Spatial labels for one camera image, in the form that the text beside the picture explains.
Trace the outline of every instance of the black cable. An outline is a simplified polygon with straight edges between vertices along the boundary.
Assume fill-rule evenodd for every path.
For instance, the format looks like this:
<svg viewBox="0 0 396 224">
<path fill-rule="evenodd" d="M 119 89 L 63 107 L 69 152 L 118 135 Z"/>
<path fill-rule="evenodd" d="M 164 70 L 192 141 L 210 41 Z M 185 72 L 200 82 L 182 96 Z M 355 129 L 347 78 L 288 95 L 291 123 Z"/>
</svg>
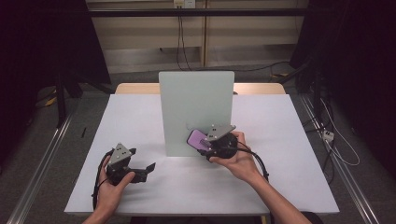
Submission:
<svg viewBox="0 0 396 224">
<path fill-rule="evenodd" d="M 100 184 L 98 185 L 98 183 L 99 183 L 99 177 L 100 177 L 100 173 L 101 173 L 101 171 L 102 171 L 103 163 L 105 162 L 105 159 L 106 159 L 107 156 L 113 155 L 113 151 L 114 151 L 114 148 L 111 149 L 110 151 L 108 151 L 108 152 L 105 154 L 105 156 L 102 158 L 102 160 L 100 161 L 100 164 L 99 164 L 99 167 L 98 167 L 98 173 L 96 174 L 95 186 L 93 187 L 93 194 L 92 194 L 92 206 L 93 206 L 93 210 L 96 208 L 96 205 L 98 204 L 99 187 L 100 187 L 103 183 L 105 183 L 105 181 L 107 180 L 107 179 L 106 179 L 106 180 L 102 181 L 102 183 L 100 183 Z"/>
<path fill-rule="evenodd" d="M 176 61 L 177 61 L 177 66 L 181 71 L 185 71 L 184 69 L 181 68 L 180 62 L 178 61 L 178 50 L 180 49 L 180 17 L 178 17 L 178 40 L 177 40 L 177 53 L 176 53 Z"/>
<path fill-rule="evenodd" d="M 273 70 L 272 70 L 272 65 L 270 66 L 270 79 L 268 80 L 268 83 L 271 83 L 272 81 L 272 76 L 273 76 Z"/>
<path fill-rule="evenodd" d="M 184 54 L 184 59 L 186 60 L 187 67 L 189 67 L 189 70 L 191 71 L 189 61 L 187 60 L 187 55 L 186 55 L 186 48 L 184 47 L 184 29 L 183 29 L 183 19 L 180 18 L 180 27 L 181 27 L 181 43 L 183 45 L 183 54 Z"/>
<path fill-rule="evenodd" d="M 269 68 L 271 66 L 280 64 L 280 63 L 289 63 L 289 62 L 278 62 L 278 63 L 272 63 L 270 65 L 265 65 L 264 67 L 259 67 L 259 68 L 253 68 L 253 69 L 247 69 L 247 70 L 239 70 L 239 69 L 221 69 L 221 68 L 201 68 L 201 69 L 196 69 L 196 71 L 231 71 L 231 72 L 254 72 L 254 71 L 259 71 L 262 69 Z"/>
<path fill-rule="evenodd" d="M 241 142 L 238 142 L 238 143 L 241 144 L 242 146 L 244 146 L 245 148 L 250 148 L 244 143 L 241 143 Z M 256 161 L 259 163 L 260 167 L 262 168 L 262 175 L 268 181 L 269 174 L 268 174 L 267 170 L 265 169 L 265 165 L 264 165 L 264 162 L 262 161 L 262 158 L 260 158 L 260 156 L 257 155 L 257 153 L 252 152 L 250 149 L 244 149 L 244 148 L 240 148 L 240 147 L 224 147 L 221 149 L 244 151 L 246 153 L 253 155 L 253 157 L 256 159 Z"/>
</svg>

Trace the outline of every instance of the purple phone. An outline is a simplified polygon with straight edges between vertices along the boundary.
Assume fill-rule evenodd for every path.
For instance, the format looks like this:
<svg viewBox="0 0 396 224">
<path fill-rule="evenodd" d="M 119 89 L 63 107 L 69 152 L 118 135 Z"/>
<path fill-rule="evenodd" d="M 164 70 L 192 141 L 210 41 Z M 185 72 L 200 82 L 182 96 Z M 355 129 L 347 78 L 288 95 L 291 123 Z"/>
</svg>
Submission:
<svg viewBox="0 0 396 224">
<path fill-rule="evenodd" d="M 201 133 L 199 130 L 194 130 L 191 132 L 189 139 L 187 139 L 187 144 L 197 150 L 209 151 L 212 145 L 206 141 L 205 138 L 206 135 L 204 133 Z"/>
</svg>

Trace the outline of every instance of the table surface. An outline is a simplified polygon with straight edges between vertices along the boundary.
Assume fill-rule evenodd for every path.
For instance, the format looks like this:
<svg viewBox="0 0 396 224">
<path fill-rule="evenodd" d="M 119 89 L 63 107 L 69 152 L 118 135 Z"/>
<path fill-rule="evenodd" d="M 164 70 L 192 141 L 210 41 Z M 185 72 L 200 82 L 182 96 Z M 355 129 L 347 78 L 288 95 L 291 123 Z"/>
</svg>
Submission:
<svg viewBox="0 0 396 224">
<path fill-rule="evenodd" d="M 234 83 L 238 94 L 286 94 L 279 83 Z M 160 83 L 121 83 L 116 94 L 160 94 Z"/>
<path fill-rule="evenodd" d="M 137 148 L 130 167 L 157 162 L 146 183 L 127 186 L 118 215 L 252 216 L 269 212 L 257 193 L 224 167 L 199 155 L 166 157 L 162 122 L 160 95 L 111 95 L 65 212 L 88 215 L 92 211 L 98 163 L 118 142 Z M 246 134 L 249 146 L 262 157 L 270 183 L 298 209 L 339 212 L 288 95 L 235 95 L 232 124 Z"/>
</svg>

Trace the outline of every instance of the wire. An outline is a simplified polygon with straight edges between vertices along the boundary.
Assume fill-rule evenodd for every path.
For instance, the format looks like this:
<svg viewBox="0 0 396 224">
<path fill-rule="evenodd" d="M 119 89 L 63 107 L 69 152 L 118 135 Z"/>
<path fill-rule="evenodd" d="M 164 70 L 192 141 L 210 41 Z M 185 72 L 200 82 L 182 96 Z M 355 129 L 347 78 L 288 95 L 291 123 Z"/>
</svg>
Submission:
<svg viewBox="0 0 396 224">
<path fill-rule="evenodd" d="M 264 162 L 262 161 L 262 158 L 260 158 L 260 156 L 257 155 L 257 153 L 252 152 L 251 149 L 250 149 L 250 147 L 248 147 L 246 144 L 241 143 L 241 142 L 239 142 L 239 141 L 238 141 L 238 143 L 241 144 L 242 146 L 244 146 L 246 149 L 244 149 L 244 148 L 237 148 L 237 150 L 238 150 L 238 151 L 244 151 L 244 152 L 247 152 L 247 153 L 253 155 L 254 158 L 256 158 L 256 161 L 259 163 L 260 167 L 262 168 L 262 175 L 263 175 L 264 178 L 268 181 L 268 176 L 269 176 L 269 174 L 267 173 L 267 170 L 265 169 L 265 165 L 264 165 Z"/>
<path fill-rule="evenodd" d="M 183 54 L 184 54 L 184 59 L 186 60 L 187 67 L 189 67 L 189 70 L 191 71 L 189 61 L 187 60 L 187 55 L 186 55 L 186 48 L 184 47 L 184 29 L 183 29 L 183 19 L 180 17 L 180 27 L 181 27 L 181 43 L 183 44 Z"/>
<path fill-rule="evenodd" d="M 351 166 L 357 166 L 357 165 L 359 165 L 359 164 L 361 163 L 361 158 L 359 157 L 358 153 L 357 153 L 356 150 L 353 148 L 353 146 L 349 144 L 349 142 L 345 139 L 345 137 L 338 131 L 337 127 L 335 127 L 335 124 L 334 124 L 334 122 L 332 121 L 332 116 L 331 116 L 331 114 L 330 114 L 330 112 L 329 112 L 329 109 L 327 108 L 326 104 L 324 103 L 323 99 L 320 99 L 320 101 L 323 103 L 324 108 L 325 108 L 325 110 L 326 110 L 326 112 L 327 112 L 327 114 L 328 114 L 328 116 L 329 116 L 330 122 L 332 123 L 332 126 L 334 127 L 335 131 L 336 131 L 338 134 L 340 134 L 341 138 L 343 138 L 343 140 L 344 140 L 344 141 L 349 145 L 349 147 L 352 149 L 353 153 L 356 155 L 356 158 L 358 159 L 358 162 L 356 162 L 356 163 L 351 163 L 351 162 L 345 161 L 345 160 L 341 157 L 341 155 L 340 155 L 339 153 L 337 153 L 336 151 L 334 151 L 334 148 L 336 149 L 335 146 L 331 147 L 330 144 L 329 144 L 329 142 L 328 142 L 327 140 L 324 140 L 324 141 L 325 141 L 326 143 L 329 144 L 330 150 L 331 150 L 331 151 L 334 153 L 334 155 L 335 155 L 338 159 L 340 159 L 343 163 L 348 164 L 348 165 L 351 165 Z"/>
<path fill-rule="evenodd" d="M 177 66 L 178 66 L 178 68 L 179 68 L 181 71 L 188 71 L 188 70 L 185 70 L 185 69 L 181 68 L 180 62 L 179 62 L 179 60 L 178 60 L 178 51 L 179 51 L 179 49 L 180 49 L 180 38 L 181 38 L 182 47 L 183 47 L 184 59 L 186 60 L 187 67 L 188 67 L 189 70 L 191 71 L 189 62 L 187 61 L 186 48 L 185 48 L 185 46 L 184 46 L 183 19 L 181 19 L 181 17 L 178 17 L 178 41 L 177 41 L 177 55 L 176 55 Z"/>
<path fill-rule="evenodd" d="M 271 66 L 280 64 L 280 63 L 289 63 L 287 61 L 283 61 L 283 62 L 278 62 L 278 63 L 272 63 L 270 65 L 265 65 L 264 67 L 259 67 L 259 68 L 253 68 L 253 69 L 222 69 L 222 68 L 202 68 L 202 69 L 197 69 L 197 71 L 232 71 L 232 72 L 254 72 L 254 71 L 260 71 L 266 68 L 269 68 Z"/>
<path fill-rule="evenodd" d="M 110 151 L 108 151 L 108 152 L 105 154 L 105 156 L 102 158 L 102 160 L 100 161 L 100 164 L 99 164 L 99 166 L 98 166 L 98 173 L 96 174 L 95 186 L 93 187 L 93 194 L 91 195 L 91 196 L 92 196 L 92 206 L 93 206 L 93 209 L 96 208 L 96 205 L 97 205 L 97 203 L 98 203 L 99 187 L 100 187 L 103 183 L 105 183 L 105 181 L 107 180 L 107 179 L 106 179 L 106 180 L 102 181 L 102 183 L 100 183 L 100 184 L 98 185 L 98 183 L 99 183 L 99 176 L 100 176 L 100 173 L 101 173 L 101 171 L 102 171 L 103 163 L 105 162 L 105 159 L 106 159 L 107 156 L 111 156 L 111 155 L 113 154 L 113 151 L 114 151 L 114 149 L 111 149 Z"/>
</svg>

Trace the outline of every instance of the hand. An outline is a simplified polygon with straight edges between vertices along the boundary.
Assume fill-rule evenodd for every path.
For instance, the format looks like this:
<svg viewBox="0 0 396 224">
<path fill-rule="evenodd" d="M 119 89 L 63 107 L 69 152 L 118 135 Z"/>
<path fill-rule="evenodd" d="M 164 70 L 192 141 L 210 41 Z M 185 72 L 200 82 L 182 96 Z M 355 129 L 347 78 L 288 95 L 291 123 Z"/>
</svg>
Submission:
<svg viewBox="0 0 396 224">
<path fill-rule="evenodd" d="M 134 179 L 134 172 L 131 172 L 117 186 L 112 185 L 105 171 L 109 160 L 110 156 L 107 156 L 99 175 L 99 183 L 105 182 L 99 188 L 96 209 L 84 223 L 105 223 L 119 206 L 123 190 Z"/>
<path fill-rule="evenodd" d="M 232 132 L 232 134 L 238 139 L 238 148 L 250 150 L 250 148 L 246 148 L 244 146 L 246 144 L 244 133 Z M 237 151 L 230 159 L 211 157 L 209 160 L 225 166 L 238 179 L 244 180 L 248 183 L 256 178 L 257 175 L 261 175 L 257 169 L 256 163 L 254 163 L 253 156 L 244 151 Z"/>
</svg>

